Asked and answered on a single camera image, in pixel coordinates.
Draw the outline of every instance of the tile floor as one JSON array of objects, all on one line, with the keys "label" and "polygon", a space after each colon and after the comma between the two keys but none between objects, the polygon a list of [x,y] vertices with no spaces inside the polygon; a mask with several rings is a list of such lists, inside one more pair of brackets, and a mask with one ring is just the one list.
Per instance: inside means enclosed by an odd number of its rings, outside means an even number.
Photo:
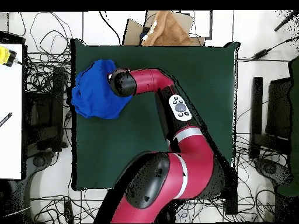
[{"label": "tile floor", "polygon": [[[101,45],[118,45],[116,35],[109,29],[109,27],[100,18],[98,12],[56,12],[57,16],[61,18],[66,24],[63,24],[65,32],[69,38],[83,39],[87,45],[101,46]],[[37,15],[36,13],[22,13],[24,23],[26,26],[26,44],[28,45],[28,52],[38,51],[34,43],[33,37],[38,44],[42,37],[50,30],[56,29],[63,32],[61,26],[57,23],[55,18],[50,14]],[[134,19],[136,22],[143,24],[145,11],[126,11],[126,12],[107,12],[107,21],[117,31],[122,41],[126,21],[128,18]],[[279,31],[274,32],[274,28],[284,19],[283,14],[279,11],[273,10],[214,10],[213,11],[213,38],[206,41],[206,46],[224,46],[228,42],[241,42],[239,49],[239,57],[251,57],[258,51],[272,47],[290,37],[297,34],[295,29],[296,24],[290,22],[283,26]],[[9,26],[7,25],[6,15],[0,14],[0,30],[22,34],[24,32],[22,20],[19,13],[9,14]],[[58,33],[51,33],[42,43],[45,50],[50,51],[51,42]],[[60,53],[66,42],[57,36],[57,39],[51,50],[52,53]],[[264,57],[269,61],[255,61],[255,62],[239,62],[238,68],[238,108],[237,116],[250,108],[251,102],[251,83],[255,76],[262,76],[264,81],[263,99],[267,100],[267,89],[271,80],[289,77],[287,62],[298,56],[298,43],[287,43],[280,45],[271,51],[269,55]],[[263,113],[263,130],[266,124],[266,109],[267,104],[264,105]],[[244,114],[237,123],[237,132],[249,132],[249,118],[250,113]],[[58,162],[44,171],[37,173],[33,179],[30,196],[31,198],[51,197],[53,195],[67,195],[67,187],[71,177],[71,147],[64,149],[60,153]],[[253,196],[261,189],[272,189],[268,179],[263,178],[255,172],[255,169],[250,166],[245,169],[239,169],[239,177],[247,183],[250,187]],[[238,192],[241,197],[247,197],[249,190],[244,183],[240,183]],[[71,198],[78,200],[80,204],[81,193],[69,190]],[[102,199],[104,199],[106,190],[87,190],[86,199],[91,208],[100,206]],[[263,193],[259,199],[266,203],[273,203],[273,196],[271,193]],[[35,215],[48,201],[33,201],[32,213]],[[249,208],[246,206],[245,200],[240,202],[244,205],[239,205],[239,210]],[[85,201],[82,201],[82,206],[87,207]],[[74,214],[79,214],[80,210],[74,206]],[[222,222],[222,216],[217,209],[209,207],[208,205],[197,205],[191,209],[189,207],[189,216],[193,215],[193,211],[197,214],[194,222]],[[180,211],[180,215],[187,215],[186,209]],[[86,213],[82,213],[82,218],[86,217]],[[48,220],[47,215],[41,215],[40,220]],[[178,222],[189,222],[191,218],[186,217],[180,219]],[[246,220],[253,219],[253,215],[246,214]],[[91,223],[93,220],[87,217],[82,220],[82,223]]]}]

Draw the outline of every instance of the white table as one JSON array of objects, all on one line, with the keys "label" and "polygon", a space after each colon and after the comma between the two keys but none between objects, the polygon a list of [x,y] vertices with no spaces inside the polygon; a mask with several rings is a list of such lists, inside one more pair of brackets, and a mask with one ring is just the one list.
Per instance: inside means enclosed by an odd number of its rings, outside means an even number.
[{"label": "white table", "polygon": [[[23,61],[21,44],[1,44],[17,53]],[[22,66],[0,65],[0,121],[12,116],[0,127],[0,179],[21,179],[22,157]]]}]

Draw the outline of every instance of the power adapter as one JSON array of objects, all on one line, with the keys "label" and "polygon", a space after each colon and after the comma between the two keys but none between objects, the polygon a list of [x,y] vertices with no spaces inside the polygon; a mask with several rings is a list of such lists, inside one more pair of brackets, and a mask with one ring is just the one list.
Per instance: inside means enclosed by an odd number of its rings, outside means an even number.
[{"label": "power adapter", "polygon": [[64,203],[64,217],[67,221],[67,224],[75,224],[74,222],[74,213],[72,211],[72,202],[66,201]]}]

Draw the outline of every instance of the dark green table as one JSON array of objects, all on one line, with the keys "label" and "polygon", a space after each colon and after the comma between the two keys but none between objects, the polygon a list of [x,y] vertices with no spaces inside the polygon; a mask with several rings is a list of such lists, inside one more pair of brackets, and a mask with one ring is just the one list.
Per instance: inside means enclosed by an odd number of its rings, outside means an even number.
[{"label": "dark green table", "polygon": [[[225,47],[85,46],[72,40],[75,75],[95,60],[117,67],[161,68],[180,83],[229,164],[233,157],[235,58],[239,43]],[[116,120],[73,115],[75,190],[112,188],[127,163],[142,151],[168,151],[153,93],[133,97]]]}]

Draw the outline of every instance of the red robot arm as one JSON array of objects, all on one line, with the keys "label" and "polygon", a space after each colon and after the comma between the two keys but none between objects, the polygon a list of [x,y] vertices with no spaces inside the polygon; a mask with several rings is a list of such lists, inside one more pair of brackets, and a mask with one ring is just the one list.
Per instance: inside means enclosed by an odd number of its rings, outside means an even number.
[{"label": "red robot arm", "polygon": [[109,219],[111,223],[152,223],[173,199],[199,196],[211,183],[213,172],[219,172],[219,167],[215,169],[210,145],[184,98],[166,74],[159,69],[117,69],[109,75],[109,83],[120,97],[155,93],[161,127],[170,152],[147,152],[136,157],[120,176],[115,188],[108,192],[95,222],[100,222],[107,214],[104,209],[110,204],[113,211]]}]

